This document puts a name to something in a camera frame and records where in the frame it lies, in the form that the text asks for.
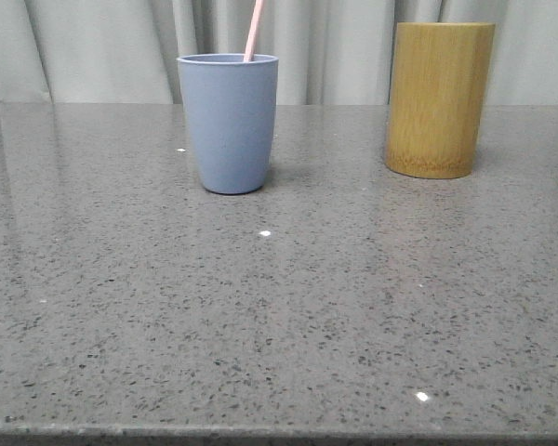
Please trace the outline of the blue plastic cup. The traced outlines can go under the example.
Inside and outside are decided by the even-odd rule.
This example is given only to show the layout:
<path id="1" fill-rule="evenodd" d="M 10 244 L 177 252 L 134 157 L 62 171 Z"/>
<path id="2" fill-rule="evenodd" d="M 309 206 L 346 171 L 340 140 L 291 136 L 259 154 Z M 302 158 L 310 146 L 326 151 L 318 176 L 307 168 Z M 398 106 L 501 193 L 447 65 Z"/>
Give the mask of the blue plastic cup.
<path id="1" fill-rule="evenodd" d="M 226 195 L 260 189 L 270 165 L 279 58 L 199 54 L 177 62 L 201 184 Z"/>

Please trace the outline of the bamboo wooden holder cup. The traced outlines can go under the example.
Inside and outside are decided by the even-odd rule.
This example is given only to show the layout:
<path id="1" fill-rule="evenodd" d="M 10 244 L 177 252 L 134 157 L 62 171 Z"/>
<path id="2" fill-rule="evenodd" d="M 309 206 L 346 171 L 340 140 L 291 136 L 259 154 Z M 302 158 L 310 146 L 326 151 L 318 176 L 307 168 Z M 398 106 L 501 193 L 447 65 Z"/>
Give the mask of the bamboo wooden holder cup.
<path id="1" fill-rule="evenodd" d="M 396 28 L 385 164 L 410 177 L 472 172 L 495 26 L 401 22 Z"/>

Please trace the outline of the grey pleated curtain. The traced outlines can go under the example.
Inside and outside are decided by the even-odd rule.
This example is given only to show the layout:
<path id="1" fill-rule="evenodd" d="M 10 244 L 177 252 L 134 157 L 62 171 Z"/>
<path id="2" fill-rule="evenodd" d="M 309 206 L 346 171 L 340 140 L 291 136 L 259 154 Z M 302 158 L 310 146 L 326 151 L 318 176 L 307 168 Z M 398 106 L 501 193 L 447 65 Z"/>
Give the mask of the grey pleated curtain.
<path id="1" fill-rule="evenodd" d="M 0 1 L 0 102 L 175 103 L 176 59 L 240 53 L 249 1 Z M 401 22 L 492 22 L 486 101 L 558 105 L 558 1 L 269 1 L 282 104 L 382 105 Z"/>

